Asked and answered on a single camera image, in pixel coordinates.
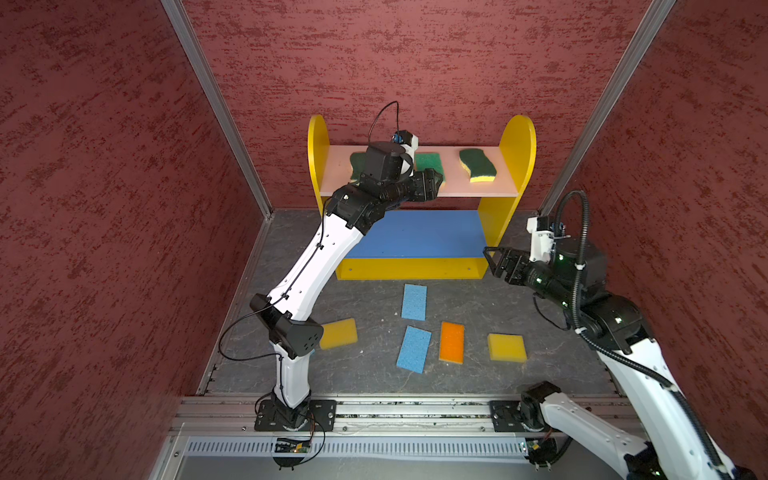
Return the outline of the dark green wavy sponge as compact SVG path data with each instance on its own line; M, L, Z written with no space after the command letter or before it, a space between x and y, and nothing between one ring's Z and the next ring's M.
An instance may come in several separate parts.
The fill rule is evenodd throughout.
M350 182L355 183L360 180L360 177L365 169L366 153L354 152L349 157L352 173L350 175Z
M482 149L462 149L459 151L459 160L470 183L490 183L496 179L496 167Z

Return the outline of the bright green rectangular sponge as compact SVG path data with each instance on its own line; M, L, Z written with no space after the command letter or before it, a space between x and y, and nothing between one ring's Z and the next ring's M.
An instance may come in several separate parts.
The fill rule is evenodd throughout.
M417 172L423 172L426 179L445 180L445 172L439 153L416 153L414 167Z

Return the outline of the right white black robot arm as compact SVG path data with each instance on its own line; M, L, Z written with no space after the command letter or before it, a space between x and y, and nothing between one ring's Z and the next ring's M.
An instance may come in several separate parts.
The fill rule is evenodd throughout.
M605 287L607 258L592 243L555 243L544 260L523 250L485 247L490 272L558 305L566 326L595 351L645 431L638 437L577 405L543 381L525 391L513 417L530 432L556 430L624 479L752 479L722 451L669 372L640 309Z

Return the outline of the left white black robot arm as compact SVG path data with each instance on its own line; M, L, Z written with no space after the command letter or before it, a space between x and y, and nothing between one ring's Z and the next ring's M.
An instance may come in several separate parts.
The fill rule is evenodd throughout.
M443 175L415 167L418 138L404 131L392 141L372 142L362 173L334 191L321 207L318 230L289 273L269 294L252 298L251 309L268 330L276 356L277 382L270 400L277 422L298 430L309 422L309 361L323 335L310 318L332 273L385 214L406 202L437 198Z

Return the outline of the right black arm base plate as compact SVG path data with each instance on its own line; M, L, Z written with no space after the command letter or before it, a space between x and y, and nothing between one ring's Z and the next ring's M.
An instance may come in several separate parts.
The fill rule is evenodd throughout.
M539 408L530 401L494 400L489 408L495 432L540 432L545 427Z

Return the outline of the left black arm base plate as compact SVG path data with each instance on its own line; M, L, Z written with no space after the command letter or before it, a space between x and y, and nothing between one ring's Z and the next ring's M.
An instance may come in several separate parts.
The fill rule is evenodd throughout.
M296 408L285 406L276 398L261 400L255 405L254 430L257 432L329 432L334 428L337 402L334 400L305 400Z

